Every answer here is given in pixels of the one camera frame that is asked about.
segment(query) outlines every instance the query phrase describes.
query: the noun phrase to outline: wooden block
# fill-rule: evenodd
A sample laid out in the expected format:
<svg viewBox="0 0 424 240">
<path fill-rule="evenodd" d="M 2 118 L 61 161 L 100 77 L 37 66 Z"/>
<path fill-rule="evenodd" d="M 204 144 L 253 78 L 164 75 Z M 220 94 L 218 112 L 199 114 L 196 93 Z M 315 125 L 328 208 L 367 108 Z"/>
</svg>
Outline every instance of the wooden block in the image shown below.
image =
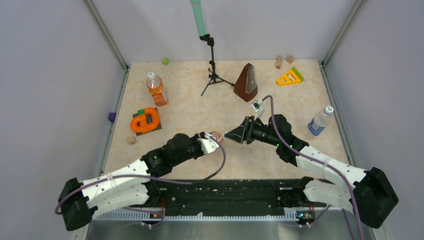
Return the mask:
<svg viewBox="0 0 424 240">
<path fill-rule="evenodd" d="M 129 143 L 129 145 L 133 145 L 133 144 L 137 143 L 135 136 L 129 136 L 129 137 L 127 137 L 126 138 L 126 141 Z"/>
<path fill-rule="evenodd" d="M 277 56 L 277 63 L 275 65 L 276 69 L 281 69 L 281 65 L 283 64 L 283 57 L 281 55 Z"/>
<path fill-rule="evenodd" d="M 294 57 L 294 56 L 292 56 L 292 55 L 290 55 L 290 56 L 288 56 L 288 57 L 287 57 L 286 61 L 287 61 L 289 64 L 292 64 L 292 63 L 295 61 L 295 57 Z"/>
</svg>

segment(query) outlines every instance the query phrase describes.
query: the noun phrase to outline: purple block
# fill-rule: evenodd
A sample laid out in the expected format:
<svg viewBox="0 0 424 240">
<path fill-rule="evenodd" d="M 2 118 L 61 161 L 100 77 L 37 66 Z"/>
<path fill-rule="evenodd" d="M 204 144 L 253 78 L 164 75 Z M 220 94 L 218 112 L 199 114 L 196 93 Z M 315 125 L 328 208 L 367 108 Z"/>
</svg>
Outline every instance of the purple block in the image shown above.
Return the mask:
<svg viewBox="0 0 424 240">
<path fill-rule="evenodd" d="M 109 121 L 111 121 L 112 123 L 115 122 L 115 119 L 117 118 L 117 113 L 116 112 L 110 112 L 109 116 L 107 116 L 107 119 L 109 119 Z"/>
</svg>

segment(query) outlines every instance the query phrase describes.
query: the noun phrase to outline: blue label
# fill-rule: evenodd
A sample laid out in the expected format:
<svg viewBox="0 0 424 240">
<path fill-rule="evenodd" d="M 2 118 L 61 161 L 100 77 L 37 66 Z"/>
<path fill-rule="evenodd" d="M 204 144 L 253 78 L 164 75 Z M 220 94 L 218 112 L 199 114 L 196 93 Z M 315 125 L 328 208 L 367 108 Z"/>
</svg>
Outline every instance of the blue label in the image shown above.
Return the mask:
<svg viewBox="0 0 424 240">
<path fill-rule="evenodd" d="M 315 136 L 320 135 L 320 133 L 325 129 L 324 126 L 318 126 L 314 122 L 314 119 L 312 119 L 312 121 L 310 121 L 310 123 L 307 125 L 307 127 L 309 128 L 309 131 Z"/>
</svg>

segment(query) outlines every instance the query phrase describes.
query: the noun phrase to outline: tripod stand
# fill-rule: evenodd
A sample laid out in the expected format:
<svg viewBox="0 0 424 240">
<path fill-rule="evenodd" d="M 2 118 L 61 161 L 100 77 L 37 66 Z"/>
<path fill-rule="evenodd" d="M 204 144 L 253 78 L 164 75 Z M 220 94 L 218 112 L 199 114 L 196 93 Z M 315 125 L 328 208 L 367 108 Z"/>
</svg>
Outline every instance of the tripod stand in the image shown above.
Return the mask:
<svg viewBox="0 0 424 240">
<path fill-rule="evenodd" d="M 219 84 L 219 83 L 225 82 L 225 83 L 227 83 L 227 84 L 229 84 L 229 85 L 231 85 L 231 86 L 234 87 L 234 83 L 231 83 L 231 82 L 229 82 L 229 81 L 227 81 L 227 80 L 225 80 L 223 78 L 220 78 L 218 76 L 218 74 L 215 72 L 215 59 L 214 59 L 214 45 L 215 45 L 215 42 L 214 42 L 214 38 L 211 37 L 210 34 L 206 34 L 204 36 L 201 36 L 200 37 L 200 40 L 207 42 L 207 45 L 210 46 L 210 51 L 212 53 L 212 60 L 209 61 L 209 64 L 212 66 L 212 70 L 210 68 L 208 68 L 208 70 L 210 72 L 210 74 L 209 74 L 210 80 L 209 80 L 209 83 L 204 88 L 203 92 L 201 93 L 201 96 L 203 96 L 203 94 L 205 93 L 205 91 L 209 87 L 209 85 L 212 85 L 212 84 Z"/>
</svg>

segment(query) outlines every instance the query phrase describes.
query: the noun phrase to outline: metronome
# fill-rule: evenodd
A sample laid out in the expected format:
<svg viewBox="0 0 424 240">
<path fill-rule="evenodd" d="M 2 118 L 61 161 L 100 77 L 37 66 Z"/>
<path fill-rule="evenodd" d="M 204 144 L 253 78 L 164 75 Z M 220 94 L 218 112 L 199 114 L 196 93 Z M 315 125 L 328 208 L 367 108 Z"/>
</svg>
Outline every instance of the metronome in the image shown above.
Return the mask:
<svg viewBox="0 0 424 240">
<path fill-rule="evenodd" d="M 234 85 L 234 93 L 246 102 L 249 102 L 258 94 L 255 68 L 252 64 L 248 63 L 244 66 Z"/>
</svg>

